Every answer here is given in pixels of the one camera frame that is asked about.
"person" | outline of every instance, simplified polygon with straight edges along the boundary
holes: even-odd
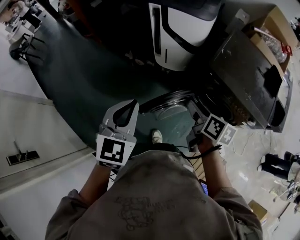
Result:
[[[21,16],[21,20],[26,19],[34,28],[38,28],[41,24],[41,20],[30,13],[29,7],[23,1],[12,1],[8,4],[7,8],[15,9],[16,12]]]
[[[285,153],[285,159],[277,155],[267,154],[262,157],[258,171],[265,171],[284,180],[300,180],[300,157],[290,152]]]
[[[158,130],[152,140],[149,151],[120,169],[109,190],[111,169],[95,165],[81,191],[62,198],[45,239],[263,239],[260,221],[231,186],[219,151],[202,158],[207,196],[192,165],[162,143]],[[211,147],[204,136],[199,151]]]

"gray t-shirt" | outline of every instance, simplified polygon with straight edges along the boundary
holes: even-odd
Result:
[[[256,215],[234,188],[205,195],[177,153],[148,151],[129,160],[90,207],[76,190],[51,218],[46,240],[263,239]]]

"floor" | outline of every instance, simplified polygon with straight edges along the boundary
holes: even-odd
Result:
[[[96,145],[95,133],[108,107],[132,98],[143,103],[172,89],[170,80],[136,71],[119,56],[84,39],[69,24],[57,23],[50,16],[43,20],[36,36],[46,45],[37,43],[43,60],[33,60],[30,67],[62,117],[91,147]],[[288,202],[273,202],[276,195],[272,192],[279,193],[287,183],[256,169],[267,153],[283,157],[285,151],[300,151],[299,59],[300,52],[295,51],[289,65],[292,101],[283,133],[240,129],[234,143],[224,148],[226,170],[233,186],[247,202],[256,200],[275,218]],[[185,136],[192,125],[187,112],[162,121],[156,121],[152,114],[139,115],[136,136],[138,141],[145,142],[151,129],[159,128],[164,142],[186,145]]]
[[[140,104],[174,89],[172,80],[134,69],[121,57],[82,37],[67,22],[46,15],[34,42],[42,58],[29,58],[30,68],[41,88],[52,99],[70,127],[95,148],[95,134],[106,110],[120,101],[135,98]],[[135,136],[148,142],[158,128],[164,142],[186,145],[185,137],[194,124],[188,112],[156,121],[153,114],[138,116]]]

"cardboard box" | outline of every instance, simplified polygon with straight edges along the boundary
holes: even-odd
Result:
[[[279,41],[283,42],[285,45],[291,46],[292,50],[294,50],[298,44],[297,37],[294,34],[289,22],[277,6],[275,6],[265,17],[254,21],[250,25],[255,26],[261,30],[269,30],[271,35],[273,35]],[[290,57],[287,56],[286,61],[279,64],[266,43],[262,39],[258,39],[260,38],[259,34],[252,30],[247,31],[246,34],[258,47],[258,49],[265,55],[268,61],[272,65],[275,65],[277,67],[279,74],[283,77],[290,61]]]
[[[268,218],[268,211],[254,200],[251,200],[248,205],[257,215],[257,218],[261,222],[261,225],[265,224]]]

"white machine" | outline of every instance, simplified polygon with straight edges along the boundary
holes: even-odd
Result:
[[[202,134],[218,144],[209,150],[210,152],[219,149],[220,145],[229,145],[237,132],[236,128],[213,114],[208,118],[205,117],[193,101],[190,101],[187,107],[196,121],[196,125],[187,136],[190,152],[195,151],[195,146],[201,140]],[[96,138],[96,159],[100,165],[118,170],[128,161],[136,143],[134,133],[138,110],[138,102],[129,100],[118,103],[106,111]],[[127,117],[122,119],[125,113],[128,113]],[[195,158],[187,157],[183,153],[181,155],[186,159]]]
[[[220,6],[221,0],[152,0],[149,11],[156,62],[184,71],[210,33]]]

